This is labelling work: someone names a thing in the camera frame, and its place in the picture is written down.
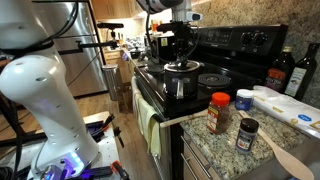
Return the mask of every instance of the wine bottle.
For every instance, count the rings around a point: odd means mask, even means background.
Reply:
[[[275,91],[283,93],[289,78],[295,67],[295,61],[292,57],[292,47],[285,46],[280,56],[273,61],[272,66],[268,69],[268,74],[264,86]]]
[[[318,66],[315,56],[319,49],[319,45],[320,43],[309,44],[306,55],[295,65],[287,88],[284,92],[285,94],[292,96],[299,101],[303,98]]]

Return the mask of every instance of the stove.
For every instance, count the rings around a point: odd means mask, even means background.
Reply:
[[[183,99],[168,95],[165,62],[161,60],[135,68],[137,85],[144,99],[157,111],[158,122],[204,110],[214,92],[228,93],[233,101],[237,90],[264,83],[267,69],[281,52],[287,28],[285,25],[199,28],[198,46],[189,58],[200,63],[196,94]],[[161,179],[183,179],[182,134],[179,125],[160,129],[163,153],[155,164]]]

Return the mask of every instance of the jar label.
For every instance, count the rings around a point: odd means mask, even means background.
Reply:
[[[285,79],[286,79],[285,72],[280,71],[279,69],[272,68],[268,70],[268,75],[267,75],[264,86],[270,89],[273,89],[275,91],[280,91],[284,86]]]
[[[285,90],[285,94],[294,97],[301,85],[304,75],[306,74],[307,70],[302,68],[294,68],[293,73],[290,77],[288,86]]]
[[[238,138],[236,141],[237,148],[241,151],[249,152],[252,148],[255,137],[256,135],[249,135],[239,130]]]
[[[209,106],[208,108],[208,118],[207,118],[207,127],[210,131],[214,132],[217,129],[217,120],[219,112]]]
[[[237,96],[235,100],[235,107],[237,110],[249,111],[252,106],[253,98],[243,98]]]

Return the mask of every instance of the towel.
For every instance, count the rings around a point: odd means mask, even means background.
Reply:
[[[143,99],[137,86],[135,76],[133,76],[131,79],[131,86],[133,112],[138,121],[139,130],[147,141],[147,152],[151,152],[152,155],[158,155],[158,158],[160,158],[160,126],[159,123],[153,118],[153,116],[156,114],[156,111]]]

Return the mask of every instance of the floor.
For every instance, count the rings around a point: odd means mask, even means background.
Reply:
[[[116,117],[113,121],[114,125],[120,127],[122,131],[120,135],[124,142],[124,148],[122,148],[118,139],[116,139],[120,162],[128,172],[131,180],[158,179],[152,159],[146,152],[146,142],[139,132],[132,113],[128,113],[127,110],[119,110],[118,101],[111,101],[108,93],[79,98],[76,99],[76,102],[83,117],[103,111],[109,111],[114,114]],[[41,129],[33,115],[29,114],[27,110],[19,110],[18,117],[22,128],[26,132]],[[8,127],[8,123],[1,115],[0,140],[14,137],[13,130]],[[14,148],[0,148],[0,157],[10,150],[14,150]]]

